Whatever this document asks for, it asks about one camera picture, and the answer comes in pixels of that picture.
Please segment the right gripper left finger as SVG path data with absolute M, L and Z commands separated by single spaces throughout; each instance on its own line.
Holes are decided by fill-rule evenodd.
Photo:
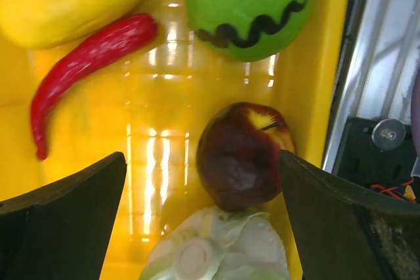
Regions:
M 127 164 L 114 152 L 1 202 L 2 279 L 99 279 Z

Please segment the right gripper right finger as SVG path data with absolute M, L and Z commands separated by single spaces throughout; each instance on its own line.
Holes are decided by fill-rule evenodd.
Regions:
M 418 279 L 419 205 L 282 150 L 282 192 L 305 279 Z

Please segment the dark maroon toy beet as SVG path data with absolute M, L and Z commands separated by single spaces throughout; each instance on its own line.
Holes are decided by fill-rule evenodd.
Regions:
M 204 128 L 196 167 L 202 186 L 226 212 L 256 207 L 282 192 L 280 152 L 295 152 L 283 115 L 252 102 L 221 109 Z

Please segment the green toy watermelon ball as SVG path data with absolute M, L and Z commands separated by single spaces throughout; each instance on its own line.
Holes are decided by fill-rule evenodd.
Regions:
M 308 22 L 315 0 L 186 0 L 189 26 L 209 48 L 242 62 L 289 46 Z

